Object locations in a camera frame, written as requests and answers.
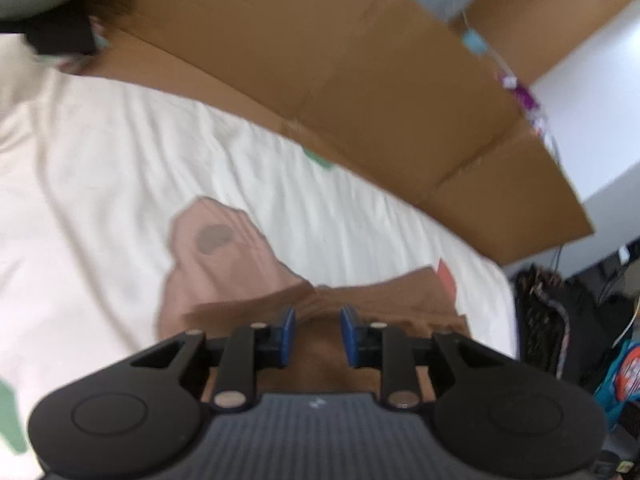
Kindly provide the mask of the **blue cap detergent bottle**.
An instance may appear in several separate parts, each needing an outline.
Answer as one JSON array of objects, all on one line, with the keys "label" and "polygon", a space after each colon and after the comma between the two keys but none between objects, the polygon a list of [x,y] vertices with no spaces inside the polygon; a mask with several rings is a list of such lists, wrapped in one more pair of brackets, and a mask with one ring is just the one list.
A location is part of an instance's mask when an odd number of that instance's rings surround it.
[{"label": "blue cap detergent bottle", "polygon": [[488,44],[480,34],[472,28],[461,35],[462,44],[472,53],[483,56],[489,50]]}]

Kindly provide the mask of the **black patterned clothes pile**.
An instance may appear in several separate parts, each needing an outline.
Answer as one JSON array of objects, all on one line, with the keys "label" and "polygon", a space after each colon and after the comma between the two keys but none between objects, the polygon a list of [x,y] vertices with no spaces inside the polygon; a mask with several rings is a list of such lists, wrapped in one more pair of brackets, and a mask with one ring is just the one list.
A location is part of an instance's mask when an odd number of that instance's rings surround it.
[{"label": "black patterned clothes pile", "polygon": [[630,339],[634,300],[616,292],[599,301],[542,266],[518,272],[513,286],[520,360],[594,393]]}]

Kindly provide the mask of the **colourful teal bag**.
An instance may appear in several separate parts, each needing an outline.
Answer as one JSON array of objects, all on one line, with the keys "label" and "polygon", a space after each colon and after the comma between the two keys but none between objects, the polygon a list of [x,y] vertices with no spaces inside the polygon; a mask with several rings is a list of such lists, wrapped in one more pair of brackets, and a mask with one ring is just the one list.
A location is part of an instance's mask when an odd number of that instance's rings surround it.
[{"label": "colourful teal bag", "polygon": [[628,339],[605,351],[604,377],[593,393],[612,430],[627,402],[639,400],[639,341]]}]

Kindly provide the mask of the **cream bear print blanket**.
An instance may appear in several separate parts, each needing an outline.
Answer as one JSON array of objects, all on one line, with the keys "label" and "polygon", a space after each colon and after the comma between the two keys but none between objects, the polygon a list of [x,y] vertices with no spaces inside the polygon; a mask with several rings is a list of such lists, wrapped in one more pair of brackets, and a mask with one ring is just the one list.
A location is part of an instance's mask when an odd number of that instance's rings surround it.
[{"label": "cream bear print blanket", "polygon": [[64,74],[1,39],[1,377],[48,393],[186,329],[198,304],[279,286],[430,288],[406,316],[515,356],[506,276],[426,214],[203,103]]}]

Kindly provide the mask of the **black cloth under pillow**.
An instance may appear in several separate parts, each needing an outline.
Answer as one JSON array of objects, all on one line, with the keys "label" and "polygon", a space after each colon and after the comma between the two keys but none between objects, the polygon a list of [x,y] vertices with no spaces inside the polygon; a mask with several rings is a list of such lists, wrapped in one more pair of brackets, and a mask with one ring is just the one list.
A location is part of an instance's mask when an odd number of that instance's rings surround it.
[{"label": "black cloth under pillow", "polygon": [[1,32],[23,35],[40,55],[98,52],[89,15],[84,11],[52,10],[22,20],[2,20]]}]

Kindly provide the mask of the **pink white packaging bag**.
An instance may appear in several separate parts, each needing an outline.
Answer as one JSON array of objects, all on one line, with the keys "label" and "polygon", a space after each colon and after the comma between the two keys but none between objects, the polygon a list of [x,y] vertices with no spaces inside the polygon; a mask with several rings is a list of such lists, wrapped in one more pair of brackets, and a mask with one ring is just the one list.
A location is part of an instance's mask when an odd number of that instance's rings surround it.
[{"label": "pink white packaging bag", "polygon": [[555,138],[550,131],[547,114],[533,92],[514,75],[500,73],[498,81],[500,81],[501,87],[509,91],[518,101],[524,117],[536,132],[539,140],[544,144],[552,158],[559,162],[558,144],[556,144]]}]

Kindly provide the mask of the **brown cardboard sheet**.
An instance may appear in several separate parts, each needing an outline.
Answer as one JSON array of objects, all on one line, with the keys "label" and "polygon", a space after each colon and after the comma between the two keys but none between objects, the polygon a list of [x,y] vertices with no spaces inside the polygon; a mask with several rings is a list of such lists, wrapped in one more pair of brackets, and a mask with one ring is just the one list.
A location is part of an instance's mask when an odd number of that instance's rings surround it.
[{"label": "brown cardboard sheet", "polygon": [[228,110],[356,171],[509,264],[593,231],[558,164],[413,0],[90,0],[93,73]]}]

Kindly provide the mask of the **brown t-shirt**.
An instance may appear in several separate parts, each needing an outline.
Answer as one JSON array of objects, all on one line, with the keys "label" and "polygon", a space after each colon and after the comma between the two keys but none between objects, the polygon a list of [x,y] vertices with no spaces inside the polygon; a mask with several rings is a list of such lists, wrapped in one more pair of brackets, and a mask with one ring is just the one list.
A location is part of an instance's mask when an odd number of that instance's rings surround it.
[{"label": "brown t-shirt", "polygon": [[197,282],[194,296],[168,292],[158,323],[162,337],[191,328],[210,338],[261,322],[278,337],[273,356],[256,356],[258,393],[370,392],[380,390],[370,349],[395,326],[410,337],[469,333],[458,313],[451,278],[427,266],[390,281],[356,287],[314,286],[285,268],[270,271],[273,284],[209,285]]}]

